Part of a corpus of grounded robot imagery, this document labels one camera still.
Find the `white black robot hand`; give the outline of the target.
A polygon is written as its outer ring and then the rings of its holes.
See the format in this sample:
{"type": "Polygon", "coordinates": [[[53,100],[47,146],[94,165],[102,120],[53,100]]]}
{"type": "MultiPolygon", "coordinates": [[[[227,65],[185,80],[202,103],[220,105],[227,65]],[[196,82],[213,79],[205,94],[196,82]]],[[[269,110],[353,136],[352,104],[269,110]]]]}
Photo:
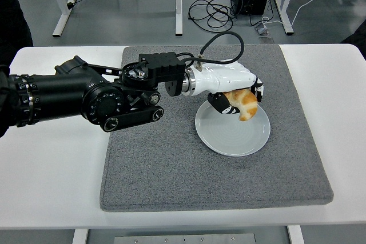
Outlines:
{"type": "Polygon", "coordinates": [[[239,114],[248,121],[257,113],[264,91],[263,82],[244,65],[205,63],[202,69],[186,69],[184,95],[194,96],[207,91],[208,102],[221,114],[239,114]]]}

